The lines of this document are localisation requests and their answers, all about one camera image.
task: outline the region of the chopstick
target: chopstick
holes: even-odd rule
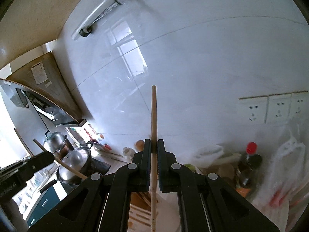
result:
[[[45,147],[43,147],[35,138],[33,139],[33,141],[35,142],[35,144],[37,144],[43,151],[47,152],[47,150],[45,149]],[[59,158],[57,158],[54,155],[54,159],[55,161],[57,161],[61,166],[63,166],[64,168],[68,169],[70,172],[74,173],[75,175],[77,175],[79,178],[81,178],[82,180],[87,179],[87,176],[85,176],[84,174],[78,172],[77,170],[75,170],[74,168],[71,168],[70,166],[68,166],[67,164],[63,163],[62,160],[60,160]]]
[[[152,86],[151,101],[151,231],[156,230],[157,205],[157,87]]]

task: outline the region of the paper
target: paper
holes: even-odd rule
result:
[[[38,85],[48,80],[42,62],[39,62],[38,64],[31,66],[31,70],[32,70],[34,79]]]
[[[48,86],[50,86],[52,84],[51,81],[49,81],[47,84],[45,84],[45,88],[47,88]]]

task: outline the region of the ceiling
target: ceiling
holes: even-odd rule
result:
[[[0,68],[25,52],[55,40],[79,1],[0,0],[0,15],[3,16]]]

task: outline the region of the cabinet drawer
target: cabinet drawer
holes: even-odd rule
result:
[[[43,209],[42,207],[37,206],[30,218],[27,221],[28,226],[32,226],[33,224],[35,224],[38,220],[40,220],[45,214],[47,213],[47,211],[45,209]]]
[[[60,202],[55,190],[53,187],[50,187],[39,201],[38,206],[43,208],[46,211],[50,211],[54,206]]]

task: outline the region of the electrical outlet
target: electrical outlet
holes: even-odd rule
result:
[[[267,97],[239,99],[238,119],[244,124],[264,124],[267,110]]]
[[[292,94],[269,96],[266,123],[285,121],[289,116]]]
[[[292,93],[292,102],[289,118],[308,117],[308,92]]]

